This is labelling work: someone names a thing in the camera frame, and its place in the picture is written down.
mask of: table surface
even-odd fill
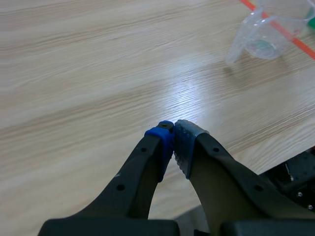
[[[315,62],[224,57],[237,0],[6,0],[0,228],[36,235],[90,203],[146,130],[191,120],[256,173],[315,144]],[[302,40],[315,49],[314,35]],[[150,218],[199,204],[174,159]]]

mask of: clear plastic container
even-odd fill
[[[242,22],[225,62],[234,63],[244,49],[261,59],[279,57],[313,17],[315,0],[259,0]]]

